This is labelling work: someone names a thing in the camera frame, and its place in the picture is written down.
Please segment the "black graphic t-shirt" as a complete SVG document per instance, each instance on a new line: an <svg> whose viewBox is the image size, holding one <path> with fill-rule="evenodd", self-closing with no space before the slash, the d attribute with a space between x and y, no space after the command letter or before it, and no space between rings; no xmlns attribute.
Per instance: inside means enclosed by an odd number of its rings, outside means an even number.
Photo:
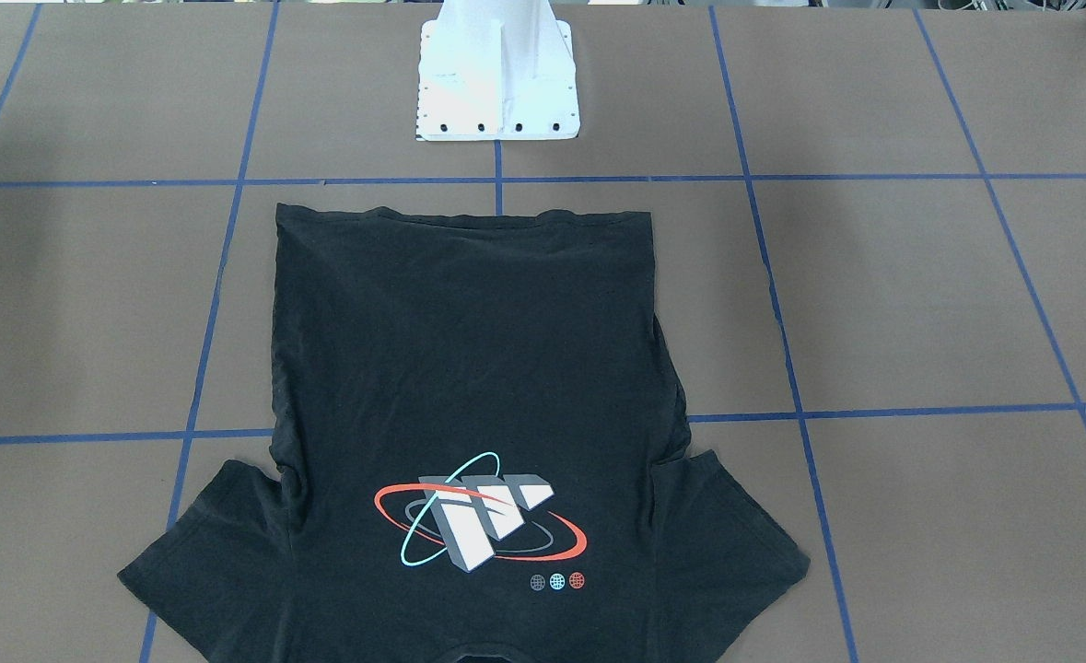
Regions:
<svg viewBox="0 0 1086 663"><path fill-rule="evenodd" d="M715 662L807 575L689 453L649 214L274 227L276 477L118 574L210 662Z"/></svg>

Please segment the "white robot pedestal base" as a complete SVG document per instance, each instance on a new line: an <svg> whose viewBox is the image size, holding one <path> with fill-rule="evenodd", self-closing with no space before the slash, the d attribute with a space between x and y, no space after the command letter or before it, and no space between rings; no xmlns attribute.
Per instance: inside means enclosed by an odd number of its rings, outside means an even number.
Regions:
<svg viewBox="0 0 1086 663"><path fill-rule="evenodd" d="M445 1L422 25L416 140L568 140L580 126L571 26L548 1Z"/></svg>

